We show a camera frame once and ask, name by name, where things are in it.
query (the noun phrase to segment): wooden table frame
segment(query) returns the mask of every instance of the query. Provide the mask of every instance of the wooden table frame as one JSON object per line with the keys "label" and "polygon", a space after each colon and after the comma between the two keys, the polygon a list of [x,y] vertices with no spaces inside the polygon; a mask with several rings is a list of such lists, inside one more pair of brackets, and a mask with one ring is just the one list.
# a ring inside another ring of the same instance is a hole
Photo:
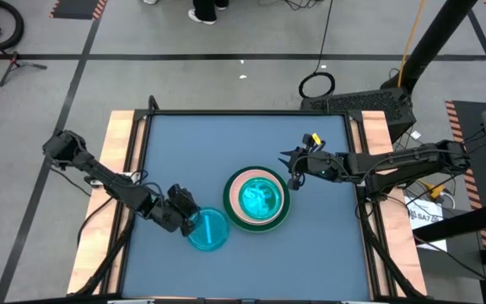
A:
{"label": "wooden table frame", "polygon": [[[159,111],[159,114],[195,115],[215,112],[218,114],[253,114],[253,115],[323,115],[316,112],[300,111]],[[148,111],[113,111],[106,130],[105,142],[99,162],[113,171],[136,171],[143,167],[146,146],[149,137]],[[348,122],[345,115],[348,135],[348,146],[355,152],[369,152],[380,154],[392,151],[386,118],[381,111],[361,112],[361,122]],[[389,194],[404,202],[402,190],[394,189]],[[107,199],[104,189],[94,189],[91,193],[87,215],[97,209]],[[419,257],[412,235],[412,228],[406,208],[398,201],[388,199],[380,203],[378,216],[370,218],[375,233],[384,240],[384,245],[398,268],[419,292],[426,294],[423,273],[419,264]],[[80,289],[97,269],[105,257],[107,249],[115,242],[127,221],[127,209],[119,203],[110,203],[100,211],[85,227],[81,242],[78,246],[73,272],[69,282],[68,293]],[[377,253],[364,244],[367,257],[371,298],[376,295],[403,296],[402,291],[393,283],[390,275],[385,271],[384,264]],[[127,247],[121,250],[112,264],[109,280],[103,280],[95,293],[114,293],[121,290],[122,275],[124,274],[124,260]]]}

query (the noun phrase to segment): stacked plates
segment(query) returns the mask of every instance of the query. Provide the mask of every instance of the stacked plates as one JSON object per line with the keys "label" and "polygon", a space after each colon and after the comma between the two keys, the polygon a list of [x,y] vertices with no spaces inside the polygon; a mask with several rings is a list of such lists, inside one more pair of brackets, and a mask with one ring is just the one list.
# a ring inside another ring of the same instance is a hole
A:
{"label": "stacked plates", "polygon": [[275,172],[260,166],[247,167],[237,171],[226,183],[224,208],[241,229],[270,231],[289,212],[288,188]]}

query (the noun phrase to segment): yellow cable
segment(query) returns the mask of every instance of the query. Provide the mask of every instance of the yellow cable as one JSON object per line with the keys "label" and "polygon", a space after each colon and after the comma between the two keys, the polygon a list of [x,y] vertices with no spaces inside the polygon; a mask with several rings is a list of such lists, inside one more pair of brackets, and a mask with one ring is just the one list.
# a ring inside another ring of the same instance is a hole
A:
{"label": "yellow cable", "polygon": [[408,50],[410,49],[410,45],[412,44],[413,33],[415,33],[415,29],[418,27],[419,16],[421,16],[421,12],[423,12],[424,5],[425,5],[425,0],[421,0],[421,3],[419,4],[418,15],[415,17],[415,20],[413,21],[412,32],[410,33],[410,37],[408,38],[408,43],[406,44],[406,48],[404,49],[404,55],[402,55],[401,68],[399,69],[398,72],[398,81],[397,81],[397,87],[399,88],[401,87],[402,71],[404,69],[406,56],[408,54]]}

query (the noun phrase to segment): black pants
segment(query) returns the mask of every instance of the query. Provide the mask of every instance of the black pants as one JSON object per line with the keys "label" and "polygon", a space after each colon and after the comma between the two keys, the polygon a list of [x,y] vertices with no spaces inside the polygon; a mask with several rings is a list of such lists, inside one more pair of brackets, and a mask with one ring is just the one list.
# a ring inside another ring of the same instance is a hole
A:
{"label": "black pants", "polygon": [[226,8],[229,0],[192,0],[194,8],[196,9],[195,15],[201,21],[215,21],[217,15],[215,14],[215,5],[220,8]]}

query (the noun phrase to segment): metal stand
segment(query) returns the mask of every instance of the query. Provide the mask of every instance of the metal stand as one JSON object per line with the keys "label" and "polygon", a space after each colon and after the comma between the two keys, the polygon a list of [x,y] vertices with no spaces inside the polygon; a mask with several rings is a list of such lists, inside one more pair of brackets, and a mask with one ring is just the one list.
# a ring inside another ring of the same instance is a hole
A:
{"label": "metal stand", "polygon": [[443,219],[433,224],[419,227],[413,230],[413,234],[423,241],[434,242],[447,237],[480,231],[485,228],[486,206],[450,219]]}
{"label": "metal stand", "polygon": [[[5,50],[0,49],[0,52],[5,56],[10,57],[10,54],[7,53]],[[33,68],[39,68],[39,69],[43,69],[43,70],[48,68],[45,65],[35,64],[35,63],[25,62],[23,60],[19,60],[18,52],[14,51],[13,55],[10,57],[10,64],[7,67],[7,71],[5,71],[5,74],[1,78],[0,87],[3,87],[5,85],[5,83],[7,82],[7,78],[10,75],[11,72],[13,72],[13,71],[15,71],[19,68],[22,68],[22,67],[33,67]]]}
{"label": "metal stand", "polygon": [[[401,86],[412,94],[413,87],[429,63],[449,40],[468,15],[477,0],[447,0],[432,24],[404,63]],[[381,89],[396,88],[398,74],[381,85]]]}

